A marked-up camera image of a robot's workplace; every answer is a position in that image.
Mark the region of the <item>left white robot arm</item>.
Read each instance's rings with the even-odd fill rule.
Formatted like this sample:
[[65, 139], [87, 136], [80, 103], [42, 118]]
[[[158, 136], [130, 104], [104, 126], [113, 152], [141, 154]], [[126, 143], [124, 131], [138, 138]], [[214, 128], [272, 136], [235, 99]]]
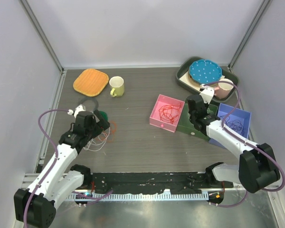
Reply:
[[110, 123], [99, 110], [86, 111], [81, 105], [68, 110], [68, 114], [73, 115], [75, 121], [54, 146], [55, 152], [48, 164], [25, 190], [18, 189], [14, 195], [16, 219], [23, 222], [24, 227], [48, 228], [71, 192], [91, 186], [92, 174], [86, 166], [74, 165], [66, 176], [63, 173], [88, 142], [109, 129]]

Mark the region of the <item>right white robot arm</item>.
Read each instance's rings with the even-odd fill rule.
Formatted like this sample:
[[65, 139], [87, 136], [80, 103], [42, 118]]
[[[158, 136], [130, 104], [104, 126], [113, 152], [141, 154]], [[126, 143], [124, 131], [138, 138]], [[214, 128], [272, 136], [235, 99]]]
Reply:
[[238, 165], [218, 163], [205, 175], [209, 187], [217, 187], [222, 181], [241, 184], [248, 192], [267, 190], [268, 186], [281, 180], [280, 190], [285, 185], [285, 174], [276, 162], [273, 149], [267, 143], [258, 144], [227, 127], [214, 114], [207, 111], [208, 104], [201, 95], [187, 98], [189, 119], [194, 128], [218, 141], [238, 160]]

